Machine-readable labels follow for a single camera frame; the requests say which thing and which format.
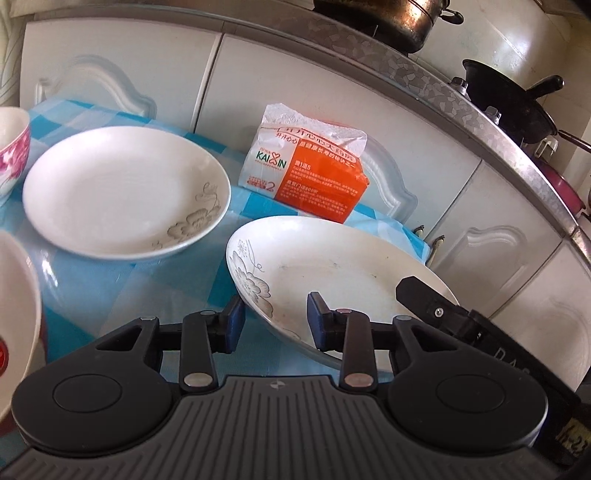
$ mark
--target white bowl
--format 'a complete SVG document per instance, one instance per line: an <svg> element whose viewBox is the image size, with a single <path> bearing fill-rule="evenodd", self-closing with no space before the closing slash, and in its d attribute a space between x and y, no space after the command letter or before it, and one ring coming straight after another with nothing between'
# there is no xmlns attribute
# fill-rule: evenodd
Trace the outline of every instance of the white bowl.
<svg viewBox="0 0 591 480"><path fill-rule="evenodd" d="M332 310L358 310L381 323L412 315L396 300L405 277L419 278L457 304L445 283L406 252L328 220L276 216L247 223L228 241L226 261L238 293L273 333L335 368L341 354L314 346L306 318L311 291L320 292ZM392 371L387 351L376 351L376 363Z"/></svg>
<svg viewBox="0 0 591 480"><path fill-rule="evenodd" d="M12 393L38 367L40 329L41 293L31 259L10 234L0 231L0 341L8 350L0 369L0 431Z"/></svg>

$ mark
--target bowl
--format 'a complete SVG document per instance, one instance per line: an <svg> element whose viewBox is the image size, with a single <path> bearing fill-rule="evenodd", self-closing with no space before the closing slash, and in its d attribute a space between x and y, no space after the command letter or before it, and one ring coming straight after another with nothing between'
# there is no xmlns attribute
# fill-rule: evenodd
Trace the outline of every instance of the bowl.
<svg viewBox="0 0 591 480"><path fill-rule="evenodd" d="M26 110L0 107L0 205L8 200L27 165L31 145L29 123Z"/></svg>
<svg viewBox="0 0 591 480"><path fill-rule="evenodd" d="M33 263L20 243L0 231L0 436L14 428L12 393L45 364L41 293Z"/></svg>
<svg viewBox="0 0 591 480"><path fill-rule="evenodd" d="M271 332L333 368L342 355L314 345L306 316L311 291L332 310L358 310L381 323L412 315L396 300L396 286L405 277L419 278L457 304L445 283L406 252L329 220L276 216L247 223L228 241L226 261L238 293ZM387 351L376 351L376 363L392 371Z"/></svg>

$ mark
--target pot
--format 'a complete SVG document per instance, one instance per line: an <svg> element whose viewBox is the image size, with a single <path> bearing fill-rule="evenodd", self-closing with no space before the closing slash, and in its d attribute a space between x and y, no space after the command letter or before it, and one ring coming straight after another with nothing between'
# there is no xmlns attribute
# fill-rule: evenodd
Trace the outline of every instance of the pot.
<svg viewBox="0 0 591 480"><path fill-rule="evenodd" d="M403 53L420 50L437 18L460 25L461 13L449 10L450 0L314 0L314 11L344 24L365 17L375 25L365 32Z"/></svg>
<svg viewBox="0 0 591 480"><path fill-rule="evenodd" d="M550 182L558 196L562 199L566 207L573 216L577 216L581 210L585 208L585 204L577 194L576 190L569 185L560 173L553 167L541 160L533 160L534 164Z"/></svg>
<svg viewBox="0 0 591 480"><path fill-rule="evenodd" d="M564 130L559 130L552 117L536 101L537 98L556 92L564 86L564 80L552 75L524 90L501 72L476 60L464 60L467 92L470 100L480 110L493 106L501 113L499 127L511 139L536 144L549 135L559 135L565 140L591 153L591 144Z"/></svg>

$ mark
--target plate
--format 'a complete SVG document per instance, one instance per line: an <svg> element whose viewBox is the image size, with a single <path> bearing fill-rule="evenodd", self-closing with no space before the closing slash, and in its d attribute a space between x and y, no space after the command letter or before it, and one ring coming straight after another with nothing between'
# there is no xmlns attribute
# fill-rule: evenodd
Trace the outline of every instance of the plate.
<svg viewBox="0 0 591 480"><path fill-rule="evenodd" d="M31 259L0 231L0 431L12 393L35 367L41 329L41 293Z"/></svg>
<svg viewBox="0 0 591 480"><path fill-rule="evenodd" d="M358 310L381 323L412 315L396 301L396 286L405 277L419 278L457 304L445 283L406 252L328 220L277 216L247 223L228 241L226 261L238 293L273 333L334 368L341 354L314 347L306 318L311 291L320 292L332 310ZM376 351L376 363L392 371L387 351Z"/></svg>
<svg viewBox="0 0 591 480"><path fill-rule="evenodd" d="M51 243L102 260L143 260L207 235L230 181L206 150L145 127L89 130L47 150L28 173L27 216Z"/></svg>

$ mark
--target steel pot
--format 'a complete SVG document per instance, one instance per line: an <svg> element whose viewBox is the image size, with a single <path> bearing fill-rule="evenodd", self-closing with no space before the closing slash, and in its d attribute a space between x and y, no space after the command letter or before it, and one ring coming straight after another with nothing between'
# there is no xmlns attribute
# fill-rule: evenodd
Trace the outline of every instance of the steel pot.
<svg viewBox="0 0 591 480"><path fill-rule="evenodd" d="M387 43L397 50L414 53L423 47L438 18L455 25L464 22L461 13L448 9L449 3L450 0L314 0L314 11L345 24L351 23L351 17L366 17L376 25L377 39L388 37Z"/></svg>

